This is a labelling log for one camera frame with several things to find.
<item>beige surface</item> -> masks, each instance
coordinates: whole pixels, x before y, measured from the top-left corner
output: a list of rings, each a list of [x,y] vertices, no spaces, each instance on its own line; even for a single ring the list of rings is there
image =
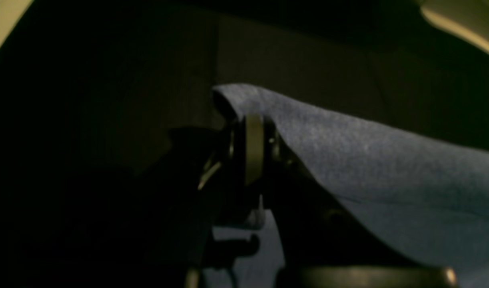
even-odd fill
[[[428,0],[426,20],[489,54],[489,0]]]
[[[33,0],[0,0],[0,47]]]

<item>blue towel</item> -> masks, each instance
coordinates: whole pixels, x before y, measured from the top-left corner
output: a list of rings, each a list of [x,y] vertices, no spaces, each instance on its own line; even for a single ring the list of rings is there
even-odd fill
[[[456,146],[298,102],[249,84],[217,86],[237,116],[262,114],[321,186],[406,257],[451,266],[462,288],[489,288],[489,152]],[[251,232],[215,228],[215,239]],[[271,213],[261,250],[238,259],[240,288],[272,288],[284,265]],[[205,270],[210,287],[224,272]]]

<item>dark background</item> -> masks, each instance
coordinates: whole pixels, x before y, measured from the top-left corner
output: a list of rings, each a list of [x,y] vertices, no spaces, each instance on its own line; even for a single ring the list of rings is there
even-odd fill
[[[170,129],[222,128],[210,90],[233,82],[489,151],[489,56],[411,2],[36,0],[0,50],[10,263],[57,233],[72,178],[140,175]]]

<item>blue cloth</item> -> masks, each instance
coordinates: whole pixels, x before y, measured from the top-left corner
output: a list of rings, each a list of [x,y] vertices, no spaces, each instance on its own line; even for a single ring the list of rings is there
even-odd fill
[[[239,118],[269,116],[315,179],[390,247],[421,264],[453,267],[463,288],[489,288],[489,152],[328,111],[249,84],[214,90]],[[275,229],[269,214],[259,237],[266,246],[281,249]],[[216,239],[236,233],[230,228],[214,231]],[[265,260],[268,253],[261,249],[259,261],[250,258],[248,268],[234,267],[241,288],[272,287],[284,261],[277,251]],[[226,286],[211,273],[204,273],[211,287]],[[252,279],[259,274],[262,282]]]

